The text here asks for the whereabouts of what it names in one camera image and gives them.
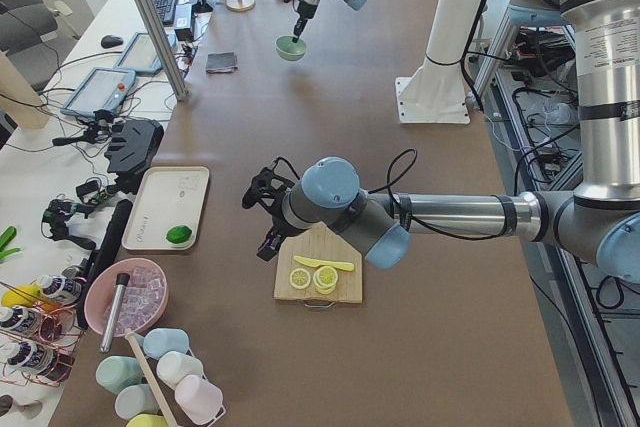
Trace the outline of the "grey office chair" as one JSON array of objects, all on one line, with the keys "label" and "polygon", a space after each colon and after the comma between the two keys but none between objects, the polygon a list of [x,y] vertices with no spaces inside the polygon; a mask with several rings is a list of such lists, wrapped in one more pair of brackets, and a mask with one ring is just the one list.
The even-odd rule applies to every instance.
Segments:
[{"label": "grey office chair", "polygon": [[1,51],[41,91],[68,53],[67,39],[43,0],[1,0]]}]

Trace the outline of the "bamboo cutting board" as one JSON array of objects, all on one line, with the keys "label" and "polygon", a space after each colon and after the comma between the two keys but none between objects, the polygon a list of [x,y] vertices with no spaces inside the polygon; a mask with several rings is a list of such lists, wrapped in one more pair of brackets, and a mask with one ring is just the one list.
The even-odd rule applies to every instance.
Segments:
[{"label": "bamboo cutting board", "polygon": [[274,298],[359,304],[363,301],[362,256],[324,224],[316,224],[282,245]]}]

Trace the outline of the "white cup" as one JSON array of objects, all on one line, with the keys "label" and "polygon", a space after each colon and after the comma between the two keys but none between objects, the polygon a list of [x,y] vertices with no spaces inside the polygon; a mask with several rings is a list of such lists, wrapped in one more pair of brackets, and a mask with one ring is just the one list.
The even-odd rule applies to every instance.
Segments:
[{"label": "white cup", "polygon": [[175,389],[188,375],[196,375],[202,378],[204,376],[204,367],[202,362],[193,356],[170,351],[158,360],[156,373],[162,382],[171,389]]}]

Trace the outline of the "yellow plastic knife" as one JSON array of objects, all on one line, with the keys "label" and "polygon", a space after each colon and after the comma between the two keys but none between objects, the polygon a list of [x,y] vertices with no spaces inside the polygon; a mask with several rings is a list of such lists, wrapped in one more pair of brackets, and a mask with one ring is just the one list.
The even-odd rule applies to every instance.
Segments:
[{"label": "yellow plastic knife", "polygon": [[352,272],[355,270],[355,264],[352,262],[346,262],[346,261],[322,260],[322,259],[299,256],[299,255],[294,255],[293,260],[302,266],[311,267],[311,268],[332,267],[336,270],[345,271],[345,272]]}]

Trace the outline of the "lemon slice single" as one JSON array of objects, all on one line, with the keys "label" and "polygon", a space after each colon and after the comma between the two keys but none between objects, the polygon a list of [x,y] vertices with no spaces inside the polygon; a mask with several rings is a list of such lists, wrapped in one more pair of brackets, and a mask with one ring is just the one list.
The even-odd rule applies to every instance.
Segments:
[{"label": "lemon slice single", "polygon": [[289,275],[289,284],[296,290],[305,290],[311,284],[311,280],[311,274],[304,268],[296,268]]}]

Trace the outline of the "mint green cup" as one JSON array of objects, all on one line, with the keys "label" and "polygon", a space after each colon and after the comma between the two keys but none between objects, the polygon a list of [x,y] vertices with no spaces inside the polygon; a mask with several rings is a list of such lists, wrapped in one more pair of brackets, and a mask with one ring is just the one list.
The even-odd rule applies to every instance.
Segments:
[{"label": "mint green cup", "polygon": [[140,384],[143,372],[134,357],[109,356],[98,365],[95,378],[100,386],[118,395],[126,387]]}]

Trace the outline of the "black bracket plate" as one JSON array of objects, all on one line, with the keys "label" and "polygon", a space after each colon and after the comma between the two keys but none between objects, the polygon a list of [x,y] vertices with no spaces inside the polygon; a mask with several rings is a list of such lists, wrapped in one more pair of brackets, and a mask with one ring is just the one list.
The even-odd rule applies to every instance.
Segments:
[{"label": "black bracket plate", "polygon": [[107,172],[118,180],[140,176],[150,167],[163,136],[164,128],[155,120],[128,119],[114,125],[104,153],[109,161]]}]

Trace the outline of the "aluminium frame post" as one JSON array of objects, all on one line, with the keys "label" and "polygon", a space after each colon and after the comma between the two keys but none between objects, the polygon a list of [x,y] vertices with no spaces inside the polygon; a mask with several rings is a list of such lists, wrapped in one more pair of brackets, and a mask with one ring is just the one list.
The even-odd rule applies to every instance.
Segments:
[{"label": "aluminium frame post", "polygon": [[177,66],[173,50],[170,47],[164,26],[158,17],[153,0],[134,0],[134,2],[147,33],[151,38],[176,100],[185,100],[188,96],[188,90],[183,75]]}]

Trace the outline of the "light green bowl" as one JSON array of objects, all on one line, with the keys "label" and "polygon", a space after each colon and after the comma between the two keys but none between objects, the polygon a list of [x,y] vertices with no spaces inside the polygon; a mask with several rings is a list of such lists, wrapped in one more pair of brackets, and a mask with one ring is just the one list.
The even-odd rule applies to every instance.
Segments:
[{"label": "light green bowl", "polygon": [[299,37],[284,35],[276,39],[276,52],[287,61],[300,60],[307,51],[307,44]]}]

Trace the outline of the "lemon slice stack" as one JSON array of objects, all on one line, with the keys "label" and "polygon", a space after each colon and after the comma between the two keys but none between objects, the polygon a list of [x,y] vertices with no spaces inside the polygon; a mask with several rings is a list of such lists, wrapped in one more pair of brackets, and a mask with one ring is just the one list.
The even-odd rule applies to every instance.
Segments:
[{"label": "lemon slice stack", "polygon": [[314,288],[322,295],[331,294],[336,289],[338,280],[338,272],[332,267],[320,267],[313,274]]}]

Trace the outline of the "pale teal cup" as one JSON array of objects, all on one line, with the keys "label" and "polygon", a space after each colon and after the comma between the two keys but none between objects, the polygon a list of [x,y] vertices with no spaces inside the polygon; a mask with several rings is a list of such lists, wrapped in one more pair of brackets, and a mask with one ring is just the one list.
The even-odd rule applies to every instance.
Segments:
[{"label": "pale teal cup", "polygon": [[139,414],[156,414],[160,410],[148,384],[124,388],[117,395],[114,406],[116,415],[124,420],[131,420]]}]

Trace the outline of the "green lime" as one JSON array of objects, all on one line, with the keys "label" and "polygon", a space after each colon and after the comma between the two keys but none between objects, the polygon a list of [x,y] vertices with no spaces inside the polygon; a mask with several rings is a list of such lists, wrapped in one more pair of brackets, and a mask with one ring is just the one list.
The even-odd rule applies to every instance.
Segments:
[{"label": "green lime", "polygon": [[192,233],[188,225],[176,225],[167,230],[165,239],[173,245],[183,244],[191,238]]}]

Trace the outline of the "black bar tool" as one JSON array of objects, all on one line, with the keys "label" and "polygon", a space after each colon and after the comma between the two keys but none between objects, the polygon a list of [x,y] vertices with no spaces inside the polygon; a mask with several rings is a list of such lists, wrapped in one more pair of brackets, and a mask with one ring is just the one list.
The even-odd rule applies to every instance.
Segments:
[{"label": "black bar tool", "polygon": [[84,305],[89,288],[97,277],[114,263],[132,208],[133,202],[128,199],[121,200],[116,204],[100,248],[92,252],[89,256],[88,263],[82,275],[82,278],[84,278],[86,282],[75,307],[77,323],[82,330],[89,328],[84,314]]}]

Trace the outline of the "metal cylinder muddler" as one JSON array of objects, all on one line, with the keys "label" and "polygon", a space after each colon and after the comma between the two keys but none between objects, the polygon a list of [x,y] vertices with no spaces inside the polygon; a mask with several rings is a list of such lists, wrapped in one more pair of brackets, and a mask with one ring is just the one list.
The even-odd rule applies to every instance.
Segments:
[{"label": "metal cylinder muddler", "polygon": [[119,273],[116,276],[114,296],[99,346],[99,352],[102,354],[108,353],[111,349],[129,280],[128,273]]}]

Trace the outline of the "wooden stick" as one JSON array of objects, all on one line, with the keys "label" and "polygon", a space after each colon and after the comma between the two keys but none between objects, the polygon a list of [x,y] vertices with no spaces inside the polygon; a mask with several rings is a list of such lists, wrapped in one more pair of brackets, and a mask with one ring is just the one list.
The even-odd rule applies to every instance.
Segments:
[{"label": "wooden stick", "polygon": [[136,334],[132,330],[126,329],[124,338],[131,347],[131,350],[140,365],[143,375],[151,388],[152,394],[156,402],[158,403],[162,416],[167,422],[167,425],[170,427],[178,427],[178,422],[158,384],[158,381],[156,380],[151,367],[149,366],[148,361],[146,360],[143,349],[140,347],[139,342],[137,341]]}]

